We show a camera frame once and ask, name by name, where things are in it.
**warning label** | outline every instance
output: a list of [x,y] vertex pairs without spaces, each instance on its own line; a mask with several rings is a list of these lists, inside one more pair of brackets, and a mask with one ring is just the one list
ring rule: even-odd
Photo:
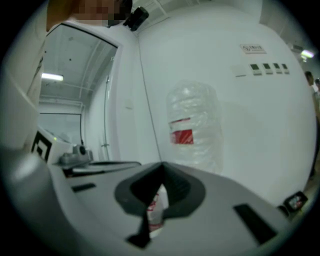
[[180,120],[175,120],[169,123],[171,136],[170,141],[173,144],[193,144],[194,137],[192,129],[186,129],[190,118],[184,118]]
[[177,130],[171,133],[171,143],[173,144],[193,144],[194,137],[192,130]]

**ceiling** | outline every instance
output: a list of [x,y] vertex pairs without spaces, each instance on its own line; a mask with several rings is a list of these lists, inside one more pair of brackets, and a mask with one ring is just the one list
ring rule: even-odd
[[260,23],[274,30],[286,44],[318,52],[299,22],[279,1],[263,1]]
[[90,34],[60,25],[45,42],[44,72],[63,81],[43,79],[40,98],[85,102],[103,77],[117,48]]

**white wall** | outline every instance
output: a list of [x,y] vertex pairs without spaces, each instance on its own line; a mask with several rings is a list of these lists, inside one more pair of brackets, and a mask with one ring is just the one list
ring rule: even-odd
[[[209,3],[186,8],[139,34],[142,68],[164,161],[174,161],[166,96],[182,79],[212,85],[222,106],[223,172],[273,205],[303,190],[316,118],[304,73],[282,39],[250,15]],[[267,54],[246,55],[240,44]],[[250,63],[285,63],[290,75],[253,76]],[[247,76],[235,77],[240,65]]]
[[143,87],[138,39],[124,26],[75,26],[118,46],[106,103],[107,140],[112,149],[110,159],[139,161],[142,164],[158,162],[159,154],[155,135],[151,132],[151,117]]
[[105,98],[106,98],[106,86],[107,76],[112,68],[113,63],[109,62],[105,69],[104,75],[99,79],[97,86],[91,96],[88,99],[87,107],[85,109],[85,145],[92,150],[93,159],[95,161],[108,161],[113,160],[112,146],[108,146],[106,151],[101,145],[109,144],[109,140],[106,138],[105,127],[108,129],[108,125],[104,125],[105,120]]
[[249,14],[254,21],[260,21],[263,0],[215,0],[215,2],[235,7]]

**window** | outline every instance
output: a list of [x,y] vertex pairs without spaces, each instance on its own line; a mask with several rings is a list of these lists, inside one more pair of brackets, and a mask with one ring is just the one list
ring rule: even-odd
[[40,113],[38,125],[66,142],[82,144],[81,114]]

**white surface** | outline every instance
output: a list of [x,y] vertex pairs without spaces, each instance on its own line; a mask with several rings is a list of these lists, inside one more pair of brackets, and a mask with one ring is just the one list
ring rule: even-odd
[[[222,175],[273,205],[303,190],[314,156],[314,107],[299,63],[274,31],[212,3],[179,10],[142,31],[139,40],[162,160],[173,160],[165,98],[177,81],[196,80],[212,85],[222,104]],[[267,54],[245,55],[239,48],[252,43]],[[291,72],[245,77],[230,72],[231,65],[250,63],[286,63]]]
[[[107,141],[112,145],[110,158],[142,164],[158,162],[159,154],[139,61],[138,39],[123,26],[110,29],[77,26],[118,46],[106,103]],[[132,100],[133,109],[126,108],[127,100]]]
[[106,138],[106,134],[108,134],[108,122],[106,122],[106,126],[104,124],[104,108],[107,76],[111,68],[112,62],[106,67],[104,75],[101,76],[100,81],[98,81],[98,85],[92,94],[90,104],[86,107],[85,112],[85,145],[92,150],[93,159],[95,161],[113,160],[112,155],[108,156],[108,152],[110,151],[110,153],[112,153],[113,151],[113,145],[111,144],[107,147],[102,146],[109,144],[109,140]]
[[25,23],[0,67],[0,144],[31,149],[37,132],[47,2]]

